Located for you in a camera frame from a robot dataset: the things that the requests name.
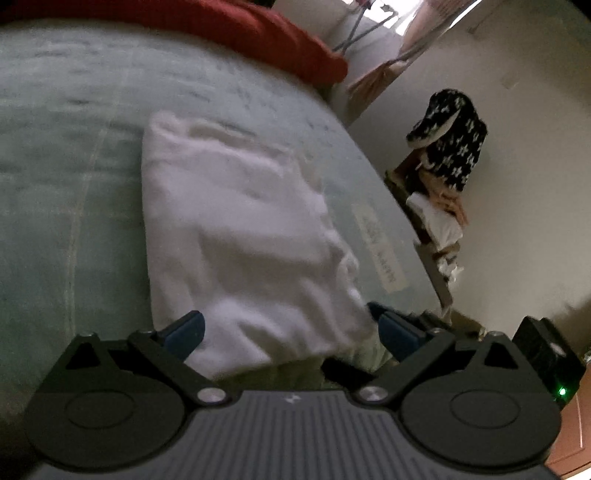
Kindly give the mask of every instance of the bed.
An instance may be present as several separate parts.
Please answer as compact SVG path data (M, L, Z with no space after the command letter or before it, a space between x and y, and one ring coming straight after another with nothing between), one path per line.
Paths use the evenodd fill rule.
M140 164L158 110L298 149L322 175L364 299L439 310L407 218L320 96L294 77L196 37L80 21L1 27L0 63L5 419L22 412L77 333L117 339L152 326ZM345 358L373 371L389 355L374 337ZM318 388L321 362L228 382Z

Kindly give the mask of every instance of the wooden furniture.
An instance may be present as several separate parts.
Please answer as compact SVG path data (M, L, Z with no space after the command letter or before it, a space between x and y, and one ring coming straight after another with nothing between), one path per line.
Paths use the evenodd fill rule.
M546 465L563 477L591 467L591 367L562 411L562 428Z

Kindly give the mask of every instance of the white towel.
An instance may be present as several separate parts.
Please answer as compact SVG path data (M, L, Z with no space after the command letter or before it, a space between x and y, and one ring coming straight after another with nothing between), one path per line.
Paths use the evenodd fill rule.
M438 252L462 238L462 227L456 218L451 213L434 207L425 195L413 193L407 198L407 205L423 221Z
M357 260L294 153L159 112L144 134L142 195L154 326L204 314L186 361L202 375L333 355L375 331Z

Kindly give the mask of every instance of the patterned clothing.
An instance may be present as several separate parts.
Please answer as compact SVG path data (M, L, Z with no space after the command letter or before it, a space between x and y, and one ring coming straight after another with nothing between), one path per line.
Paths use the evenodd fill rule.
M472 101L462 92L445 89L431 97L425 117L407 135L407 141L413 148L423 142L423 166L461 192L487 133Z

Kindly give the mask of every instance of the label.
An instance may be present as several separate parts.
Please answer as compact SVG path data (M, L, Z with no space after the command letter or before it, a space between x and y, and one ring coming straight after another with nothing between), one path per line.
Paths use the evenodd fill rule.
M404 271L374 209L366 203L356 203L352 210L384 290L393 293L407 288L408 281Z

